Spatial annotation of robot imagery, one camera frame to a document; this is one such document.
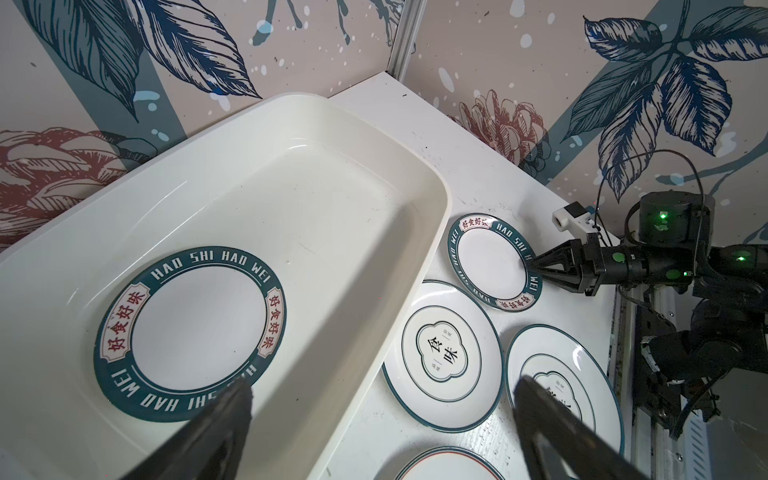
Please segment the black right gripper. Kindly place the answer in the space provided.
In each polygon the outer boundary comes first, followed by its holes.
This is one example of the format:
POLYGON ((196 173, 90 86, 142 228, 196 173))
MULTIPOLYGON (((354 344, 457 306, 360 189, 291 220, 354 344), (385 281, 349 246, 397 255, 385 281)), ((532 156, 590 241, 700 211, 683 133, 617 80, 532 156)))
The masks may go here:
POLYGON ((685 290, 693 281, 695 262, 693 253, 686 249, 605 247, 597 234, 588 234, 585 243, 567 240, 528 265, 533 273, 563 290, 593 296, 603 285, 662 285, 685 290))

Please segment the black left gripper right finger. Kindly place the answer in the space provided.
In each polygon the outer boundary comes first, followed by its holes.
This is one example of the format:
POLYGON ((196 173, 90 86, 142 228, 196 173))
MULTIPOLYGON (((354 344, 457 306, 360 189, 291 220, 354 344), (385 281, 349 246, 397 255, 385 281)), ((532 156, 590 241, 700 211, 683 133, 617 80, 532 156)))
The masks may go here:
POLYGON ((513 414, 532 479, 642 479, 615 452, 529 376, 513 390, 513 414))

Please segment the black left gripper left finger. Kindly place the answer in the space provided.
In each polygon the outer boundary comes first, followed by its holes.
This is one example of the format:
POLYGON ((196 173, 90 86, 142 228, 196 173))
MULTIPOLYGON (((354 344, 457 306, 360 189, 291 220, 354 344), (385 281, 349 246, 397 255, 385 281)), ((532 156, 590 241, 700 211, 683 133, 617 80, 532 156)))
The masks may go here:
POLYGON ((247 382, 236 380, 124 477, 235 478, 250 428, 252 399, 247 382))

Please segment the green band plate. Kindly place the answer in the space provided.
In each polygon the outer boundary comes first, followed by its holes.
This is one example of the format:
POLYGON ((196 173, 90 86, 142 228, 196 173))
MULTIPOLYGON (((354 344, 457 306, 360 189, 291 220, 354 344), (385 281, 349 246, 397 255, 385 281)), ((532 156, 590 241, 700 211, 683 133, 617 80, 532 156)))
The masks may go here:
POLYGON ((228 246, 180 250, 115 296, 95 340, 94 373, 122 412, 186 421, 236 380, 256 383, 286 325, 285 289, 265 261, 228 246))
POLYGON ((539 300, 543 283, 529 263, 535 252, 509 223, 484 213, 455 220, 448 230, 451 267, 481 303, 505 312, 522 312, 539 300))

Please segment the white green-rim plate front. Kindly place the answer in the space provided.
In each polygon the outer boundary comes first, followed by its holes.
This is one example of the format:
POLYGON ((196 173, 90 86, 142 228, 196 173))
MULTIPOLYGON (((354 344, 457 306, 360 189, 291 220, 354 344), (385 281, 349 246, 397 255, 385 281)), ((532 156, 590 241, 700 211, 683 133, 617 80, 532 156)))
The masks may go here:
POLYGON ((511 402, 518 381, 529 376, 618 453, 626 434, 616 394, 604 369, 572 335, 554 326, 533 324, 513 337, 506 356, 511 402))

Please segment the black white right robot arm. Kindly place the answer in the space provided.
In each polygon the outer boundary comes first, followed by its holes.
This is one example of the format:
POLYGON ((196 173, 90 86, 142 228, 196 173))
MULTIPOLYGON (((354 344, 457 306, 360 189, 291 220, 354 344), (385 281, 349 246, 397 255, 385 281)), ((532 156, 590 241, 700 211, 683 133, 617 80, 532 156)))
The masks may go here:
POLYGON ((683 433, 690 414, 718 415, 714 384, 733 369, 767 371, 767 247, 711 244, 714 200, 669 190, 630 210, 638 235, 603 246, 595 233, 566 241, 529 261, 530 270, 572 293, 603 285, 629 290, 670 287, 699 298, 687 330, 673 331, 648 302, 636 301, 633 401, 669 432, 683 433))

